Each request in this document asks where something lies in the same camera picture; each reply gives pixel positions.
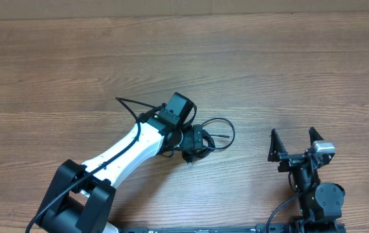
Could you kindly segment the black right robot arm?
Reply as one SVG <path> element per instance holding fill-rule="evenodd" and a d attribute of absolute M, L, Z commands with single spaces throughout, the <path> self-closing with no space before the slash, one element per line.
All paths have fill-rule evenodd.
<path fill-rule="evenodd" d="M 313 127 L 309 129 L 310 147 L 302 154 L 288 154 L 277 130 L 271 131 L 268 161 L 278 162 L 278 171 L 287 172 L 289 186 L 295 196 L 279 205 L 269 216 L 266 232 L 345 232 L 338 225 L 346 194 L 336 183 L 323 183 L 318 169 L 328 165 L 335 155 L 335 146 Z M 297 200 L 300 215 L 291 217 L 286 224 L 272 225 L 273 217 L 288 203 Z"/>

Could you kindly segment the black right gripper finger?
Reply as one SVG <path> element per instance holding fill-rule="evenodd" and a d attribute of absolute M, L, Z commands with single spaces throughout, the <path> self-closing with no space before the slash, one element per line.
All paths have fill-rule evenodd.
<path fill-rule="evenodd" d="M 310 127 L 309 129 L 309 139 L 311 149 L 320 149 L 321 144 L 324 143 L 323 137 L 317 132 L 314 127 Z"/>
<path fill-rule="evenodd" d="M 280 162 L 287 156 L 287 151 L 278 135 L 277 130 L 274 128 L 271 130 L 271 144 L 269 148 L 268 161 Z"/>

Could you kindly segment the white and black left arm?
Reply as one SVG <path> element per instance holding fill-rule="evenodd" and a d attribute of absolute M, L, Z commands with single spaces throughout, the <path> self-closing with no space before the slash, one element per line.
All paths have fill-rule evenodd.
<path fill-rule="evenodd" d="M 108 221 L 117 188 L 144 161 L 172 142 L 179 151 L 203 146 L 202 127 L 179 130 L 177 140 L 164 136 L 155 123 L 136 123 L 119 142 L 99 156 L 78 164 L 62 163 L 31 221 L 47 232 L 118 232 Z"/>

